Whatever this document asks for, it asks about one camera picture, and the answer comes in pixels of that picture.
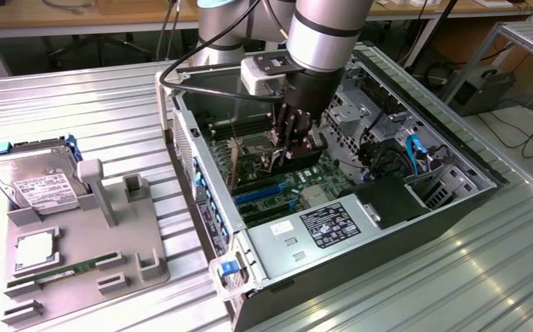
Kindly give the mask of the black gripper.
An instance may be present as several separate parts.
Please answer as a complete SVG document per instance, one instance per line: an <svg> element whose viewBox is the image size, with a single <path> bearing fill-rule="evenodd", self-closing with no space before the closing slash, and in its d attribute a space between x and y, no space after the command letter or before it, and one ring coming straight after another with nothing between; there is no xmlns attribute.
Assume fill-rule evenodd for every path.
<svg viewBox="0 0 533 332"><path fill-rule="evenodd" d="M307 69L287 73L283 87L284 103L308 112L312 117L320 117L331 103L341 77L341 68L324 73Z"/></svg>

